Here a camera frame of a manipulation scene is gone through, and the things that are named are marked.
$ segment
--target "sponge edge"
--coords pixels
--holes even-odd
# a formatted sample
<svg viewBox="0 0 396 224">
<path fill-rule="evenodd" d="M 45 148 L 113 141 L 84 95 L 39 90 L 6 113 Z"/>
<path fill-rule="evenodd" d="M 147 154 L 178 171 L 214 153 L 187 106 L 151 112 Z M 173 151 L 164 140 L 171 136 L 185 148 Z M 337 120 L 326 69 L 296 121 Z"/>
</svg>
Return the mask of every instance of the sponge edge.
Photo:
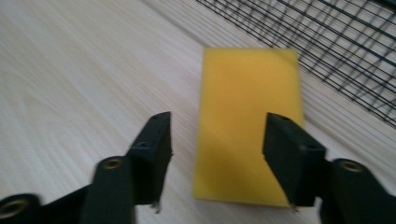
<svg viewBox="0 0 396 224">
<path fill-rule="evenodd" d="M 195 198 L 289 206 L 262 155 L 268 112 L 304 124 L 297 51 L 205 49 Z"/>
</svg>

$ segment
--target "black wire rack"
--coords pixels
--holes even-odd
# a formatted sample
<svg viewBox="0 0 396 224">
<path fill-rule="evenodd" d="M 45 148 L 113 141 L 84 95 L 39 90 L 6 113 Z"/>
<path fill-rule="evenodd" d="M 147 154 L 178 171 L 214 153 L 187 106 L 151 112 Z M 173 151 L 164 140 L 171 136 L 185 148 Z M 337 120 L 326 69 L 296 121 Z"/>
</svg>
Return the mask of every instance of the black wire rack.
<svg viewBox="0 0 396 224">
<path fill-rule="evenodd" d="M 396 129 L 395 1 L 197 0 Z"/>
</svg>

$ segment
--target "yellow rectangular block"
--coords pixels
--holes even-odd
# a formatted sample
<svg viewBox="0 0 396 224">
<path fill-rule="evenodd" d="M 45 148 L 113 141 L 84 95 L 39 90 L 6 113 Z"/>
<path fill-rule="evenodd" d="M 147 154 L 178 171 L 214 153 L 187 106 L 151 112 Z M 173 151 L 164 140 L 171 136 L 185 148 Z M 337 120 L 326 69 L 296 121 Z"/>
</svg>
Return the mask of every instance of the yellow rectangular block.
<svg viewBox="0 0 396 224">
<path fill-rule="evenodd" d="M 262 155 L 267 112 L 303 125 L 297 51 L 206 49 L 195 198 L 289 206 Z"/>
</svg>

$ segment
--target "metal grid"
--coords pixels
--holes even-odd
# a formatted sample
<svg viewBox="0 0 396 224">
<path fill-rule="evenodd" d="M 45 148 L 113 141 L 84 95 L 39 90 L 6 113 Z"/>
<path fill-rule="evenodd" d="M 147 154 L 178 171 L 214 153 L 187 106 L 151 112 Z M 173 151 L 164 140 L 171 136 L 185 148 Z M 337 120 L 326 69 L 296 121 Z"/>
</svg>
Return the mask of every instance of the metal grid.
<svg viewBox="0 0 396 224">
<path fill-rule="evenodd" d="M 396 129 L 394 7 L 370 1 L 197 0 Z"/>
</svg>

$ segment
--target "wood grain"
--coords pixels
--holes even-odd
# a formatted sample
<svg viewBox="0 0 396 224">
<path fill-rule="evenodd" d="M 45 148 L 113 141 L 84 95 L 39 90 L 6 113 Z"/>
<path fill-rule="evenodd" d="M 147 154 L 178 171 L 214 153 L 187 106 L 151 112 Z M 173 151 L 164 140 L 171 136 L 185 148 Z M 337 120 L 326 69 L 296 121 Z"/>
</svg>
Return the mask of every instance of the wood grain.
<svg viewBox="0 0 396 224">
<path fill-rule="evenodd" d="M 163 211 L 138 207 L 139 223 L 318 223 L 316 208 L 191 197 L 203 49 L 255 41 L 180 3 L 0 1 L 1 198 L 33 192 L 48 203 L 88 184 L 98 161 L 122 155 L 151 115 L 172 111 Z M 396 132 L 312 77 L 302 83 L 306 129 L 329 158 L 361 161 L 396 194 Z"/>
</svg>

